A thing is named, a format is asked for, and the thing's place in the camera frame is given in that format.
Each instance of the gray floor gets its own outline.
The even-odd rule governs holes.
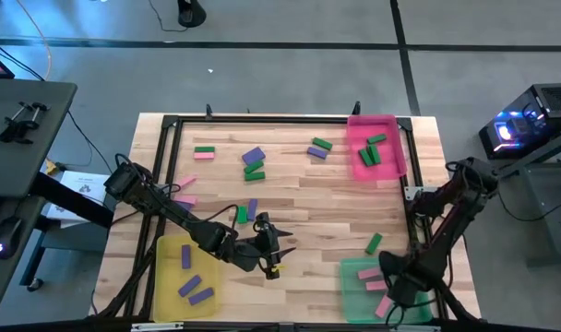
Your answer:
[[[24,3],[50,38],[396,40],[388,0],[205,0],[207,22],[185,33],[159,31],[146,1]],[[164,25],[177,28],[173,1],[154,3]],[[409,43],[561,45],[561,0],[400,0],[400,9]],[[3,0],[0,37],[24,36],[36,36],[36,31],[13,1]],[[37,72],[46,70],[42,47],[6,49]],[[207,102],[217,113],[246,108],[253,113],[348,113],[358,100],[364,113],[410,114],[397,51],[54,47],[53,56],[52,80],[78,84],[72,111],[106,156],[130,149],[138,113],[203,112]],[[476,137],[482,125],[530,84],[561,82],[561,53],[412,52],[410,59],[420,111],[437,117],[447,160],[483,158]],[[83,139],[66,122],[50,156],[81,163],[87,153]],[[90,167],[80,169],[106,172],[96,156]],[[502,187],[505,198],[514,196],[512,190]],[[519,207],[512,202],[511,208]],[[561,329],[561,267],[529,270],[524,264],[527,256],[546,250],[538,223],[513,220],[493,200],[466,237],[484,318]],[[85,316],[100,261],[95,254],[50,251],[39,270],[45,287],[27,293],[15,276],[0,307],[0,325]],[[58,304],[65,297],[70,306]]]

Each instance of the wooden tabletop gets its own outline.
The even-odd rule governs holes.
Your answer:
[[[150,170],[163,116],[139,116],[129,154],[132,161]],[[439,186],[448,181],[448,173],[436,119],[412,117],[412,124],[424,185]],[[164,160],[170,155],[172,135],[173,131]],[[314,136],[334,144],[326,160],[304,153]],[[402,145],[408,158],[403,134]],[[195,146],[215,146],[216,159],[194,160]],[[267,179],[247,184],[241,156],[256,146],[266,153]],[[165,178],[167,168],[167,162],[163,164],[161,179]],[[248,199],[257,198],[258,212],[267,211],[279,229],[294,234],[280,239],[281,249],[297,247],[283,258],[286,268],[276,280],[266,280],[259,269],[246,273],[220,262],[220,310],[200,320],[345,322],[341,310],[340,260],[364,256],[375,232],[383,235],[379,250],[403,255],[408,245],[399,181],[355,182],[349,179],[348,165],[343,124],[184,124],[174,181],[188,174],[198,175],[197,181],[185,189],[185,194],[198,196],[192,212],[205,218],[231,203],[246,205]],[[409,165],[408,177],[413,185],[411,169]],[[114,217],[131,211],[131,207],[120,204]],[[231,217],[230,212],[217,221],[231,225]],[[136,215],[111,228],[94,295],[99,310],[116,295],[131,273],[141,219]],[[166,223],[166,234],[182,232],[173,223]],[[239,232],[240,237],[254,235],[251,227],[240,228]],[[452,261],[453,293],[470,313],[480,316],[462,239],[452,251]],[[139,283],[135,313],[142,303],[146,279],[147,273]]]

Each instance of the black desk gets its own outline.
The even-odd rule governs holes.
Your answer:
[[[39,172],[76,90],[77,86],[72,83],[0,79],[0,133],[5,128],[4,117],[14,115],[19,101],[40,102],[51,107],[47,113],[39,114],[40,127],[26,135],[33,144],[0,142],[0,222],[15,211],[24,220],[17,252],[7,260],[0,260],[0,302],[46,201],[103,227],[110,227],[112,222],[111,210]],[[32,113],[23,115],[30,119]]]

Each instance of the blue light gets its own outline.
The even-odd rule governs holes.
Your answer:
[[[502,139],[512,139],[512,135],[508,132],[508,128],[505,125],[500,125],[498,127],[498,134],[500,135],[500,137],[502,137]]]

